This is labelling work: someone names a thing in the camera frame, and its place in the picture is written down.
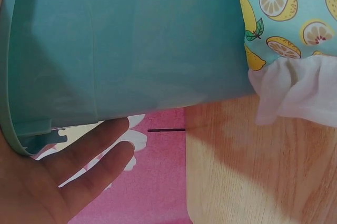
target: white pattern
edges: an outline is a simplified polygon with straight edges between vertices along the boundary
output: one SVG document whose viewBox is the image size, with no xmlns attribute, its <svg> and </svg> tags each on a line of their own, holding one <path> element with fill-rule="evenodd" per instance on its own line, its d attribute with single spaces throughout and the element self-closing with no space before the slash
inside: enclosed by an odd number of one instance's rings
<svg viewBox="0 0 337 224">
<path fill-rule="evenodd" d="M 78 173 L 76 173 L 73 177 L 65 181 L 63 184 L 60 185 L 60 187 L 64 186 L 68 182 L 78 178 L 80 175 L 84 174 L 87 170 L 91 169 L 96 163 L 99 162 L 99 160 L 107 154 L 116 144 L 118 144 L 121 141 L 129 141 L 132 142 L 135 146 L 135 151 L 140 151 L 146 147 L 147 142 L 147 135 L 131 130 L 131 128 L 137 126 L 143 119 L 145 115 L 135 115 L 135 116 L 129 116 L 128 119 L 130 121 L 129 130 L 125 132 L 114 144 L 109 146 L 105 151 L 103 151 L 101 154 L 99 154 L 97 157 L 95 157 L 93 160 L 91 160 L 84 168 L 82 168 Z M 68 141 L 64 144 L 57 144 L 54 148 L 51 148 L 45 152 L 43 152 L 40 156 L 36 158 L 36 160 L 40 160 L 43 157 L 50 155 L 52 153 L 56 153 L 65 147 L 69 146 L 76 140 L 78 140 L 80 137 L 82 137 L 84 134 L 92 130 L 93 128 L 97 127 L 102 121 L 100 121 L 97 124 L 92 125 L 83 125 L 83 126 L 76 126 L 66 129 L 61 129 L 58 131 L 60 136 L 67 136 Z M 133 167 L 136 165 L 137 161 L 136 158 L 133 156 L 130 162 L 125 167 L 125 171 L 131 171 Z"/>
</svg>

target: lemon slice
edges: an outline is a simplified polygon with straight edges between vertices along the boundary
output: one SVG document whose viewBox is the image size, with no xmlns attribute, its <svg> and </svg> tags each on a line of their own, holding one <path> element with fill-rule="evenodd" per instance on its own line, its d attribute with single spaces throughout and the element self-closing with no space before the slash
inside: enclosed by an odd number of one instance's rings
<svg viewBox="0 0 337 224">
<path fill-rule="evenodd" d="M 293 18 L 298 9 L 297 0 L 259 0 L 263 13 L 274 21 Z"/>
<path fill-rule="evenodd" d="M 332 28 L 321 20 L 306 22 L 300 31 L 302 43 L 312 46 L 331 40 L 334 36 Z"/>
<path fill-rule="evenodd" d="M 301 51 L 283 37 L 272 36 L 266 41 L 268 47 L 282 57 L 301 58 Z"/>
<path fill-rule="evenodd" d="M 312 55 L 313 55 L 313 56 L 323 55 L 323 56 L 333 57 L 332 55 L 328 55 L 328 54 L 326 54 L 326 53 L 320 52 L 319 50 L 315 50 L 315 51 L 312 53 Z"/>
</svg>

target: wood grain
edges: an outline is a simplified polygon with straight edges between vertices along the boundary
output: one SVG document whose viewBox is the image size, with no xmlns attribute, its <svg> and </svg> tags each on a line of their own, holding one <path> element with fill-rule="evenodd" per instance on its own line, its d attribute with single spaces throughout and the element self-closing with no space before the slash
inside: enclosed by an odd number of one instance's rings
<svg viewBox="0 0 337 224">
<path fill-rule="evenodd" d="M 194 224 L 337 223 L 337 131 L 301 119 L 254 123 L 258 98 L 186 108 Z"/>
</svg>

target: pink surface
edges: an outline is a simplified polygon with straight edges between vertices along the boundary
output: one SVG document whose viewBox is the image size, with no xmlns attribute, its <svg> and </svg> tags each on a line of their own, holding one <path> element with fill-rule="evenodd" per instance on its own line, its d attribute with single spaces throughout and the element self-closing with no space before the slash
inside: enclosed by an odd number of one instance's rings
<svg viewBox="0 0 337 224">
<path fill-rule="evenodd" d="M 184 127 L 183 110 L 146 115 L 134 130 L 147 135 L 137 164 L 76 216 L 71 224 L 187 224 L 185 133 L 148 133 Z"/>
</svg>

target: finger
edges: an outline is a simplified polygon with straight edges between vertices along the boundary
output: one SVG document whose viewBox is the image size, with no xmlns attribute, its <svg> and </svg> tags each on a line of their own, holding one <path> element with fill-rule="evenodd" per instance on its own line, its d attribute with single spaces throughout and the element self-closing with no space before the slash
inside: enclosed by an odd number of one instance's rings
<svg viewBox="0 0 337 224">
<path fill-rule="evenodd" d="M 129 142 L 120 142 L 111 149 L 93 168 L 60 189 L 74 217 L 115 180 L 134 154 Z"/>
<path fill-rule="evenodd" d="M 118 140 L 128 129 L 128 119 L 106 121 L 58 153 L 41 159 L 54 181 L 60 185 Z"/>
</svg>

